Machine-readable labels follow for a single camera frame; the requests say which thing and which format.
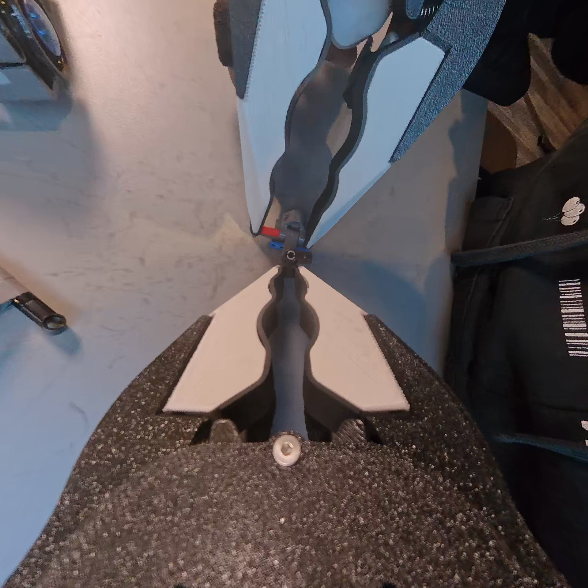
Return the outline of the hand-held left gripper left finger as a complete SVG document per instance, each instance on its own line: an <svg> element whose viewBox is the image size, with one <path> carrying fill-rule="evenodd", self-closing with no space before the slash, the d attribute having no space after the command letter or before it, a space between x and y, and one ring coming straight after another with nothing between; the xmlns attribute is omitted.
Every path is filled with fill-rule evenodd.
<svg viewBox="0 0 588 588"><path fill-rule="evenodd" d="M165 413L211 414L259 386L270 368L267 323L276 302L276 266L215 309L163 407Z"/></svg>

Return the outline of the black connector with blue pins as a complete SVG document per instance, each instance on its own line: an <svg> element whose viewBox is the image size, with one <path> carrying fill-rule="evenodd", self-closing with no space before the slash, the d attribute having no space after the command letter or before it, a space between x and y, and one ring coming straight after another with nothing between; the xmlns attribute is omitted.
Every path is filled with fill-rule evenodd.
<svg viewBox="0 0 588 588"><path fill-rule="evenodd" d="M313 261L313 253L305 246L306 228L302 211L290 209L281 212L276 225L283 217L290 221L286 240L281 242L278 239L271 239L270 246L281 251L281 267L294 271L300 266L310 265Z"/></svg>

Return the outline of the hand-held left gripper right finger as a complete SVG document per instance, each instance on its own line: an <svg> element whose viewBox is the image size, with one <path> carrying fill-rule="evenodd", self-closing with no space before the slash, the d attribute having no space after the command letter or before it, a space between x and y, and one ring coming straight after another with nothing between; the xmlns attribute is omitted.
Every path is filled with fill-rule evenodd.
<svg viewBox="0 0 588 588"><path fill-rule="evenodd" d="M316 382L365 413L409 411L367 314L309 269L300 268L306 302L318 318L310 348Z"/></svg>

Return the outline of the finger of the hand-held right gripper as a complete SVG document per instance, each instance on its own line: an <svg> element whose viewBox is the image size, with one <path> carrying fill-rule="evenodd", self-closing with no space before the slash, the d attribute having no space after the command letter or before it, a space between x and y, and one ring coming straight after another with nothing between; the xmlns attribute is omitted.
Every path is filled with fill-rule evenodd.
<svg viewBox="0 0 588 588"><path fill-rule="evenodd" d="M306 228L312 247L387 172L445 51L423 36L409 36L372 51L369 37L344 93L352 119L333 157L327 184Z"/></svg>
<svg viewBox="0 0 588 588"><path fill-rule="evenodd" d="M325 1L261 1L238 122L251 233L271 207L272 174L289 143L295 103L326 58L332 22Z"/></svg>

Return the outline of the grey twin engine toy assembly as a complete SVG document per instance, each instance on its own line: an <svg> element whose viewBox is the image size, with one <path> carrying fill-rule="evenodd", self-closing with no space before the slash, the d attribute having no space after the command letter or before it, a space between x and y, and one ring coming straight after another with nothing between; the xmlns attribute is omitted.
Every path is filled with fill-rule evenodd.
<svg viewBox="0 0 588 588"><path fill-rule="evenodd" d="M1 131L60 126L74 102L66 49L54 1L1 1Z"/></svg>

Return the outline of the person's right forearm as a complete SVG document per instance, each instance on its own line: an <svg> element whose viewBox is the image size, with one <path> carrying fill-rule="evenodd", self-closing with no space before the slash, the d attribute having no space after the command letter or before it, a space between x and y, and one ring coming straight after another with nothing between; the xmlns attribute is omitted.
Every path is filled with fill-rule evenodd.
<svg viewBox="0 0 588 588"><path fill-rule="evenodd" d="M503 107L522 98L531 82L530 35L551 39L556 69L587 85L587 1L506 1L463 88Z"/></svg>

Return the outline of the grey beam with black axle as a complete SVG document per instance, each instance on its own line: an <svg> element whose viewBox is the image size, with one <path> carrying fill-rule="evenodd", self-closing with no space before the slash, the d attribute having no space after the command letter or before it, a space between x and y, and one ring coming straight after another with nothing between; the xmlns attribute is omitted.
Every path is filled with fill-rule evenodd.
<svg viewBox="0 0 588 588"><path fill-rule="evenodd" d="M37 326L54 334L68 328L66 318L52 310L46 303L31 292L21 293L1 304L1 312L14 307L32 320Z"/></svg>

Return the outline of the grey desk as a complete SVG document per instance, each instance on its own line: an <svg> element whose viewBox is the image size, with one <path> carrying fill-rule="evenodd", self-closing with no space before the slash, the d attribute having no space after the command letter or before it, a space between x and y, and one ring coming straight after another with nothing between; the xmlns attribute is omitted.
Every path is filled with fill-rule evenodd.
<svg viewBox="0 0 588 588"><path fill-rule="evenodd" d="M212 4L56 1L73 100L1 107L1 266L70 325L1 313L2 584L124 388L272 266L249 233ZM312 264L437 371L487 108L457 95Z"/></svg>

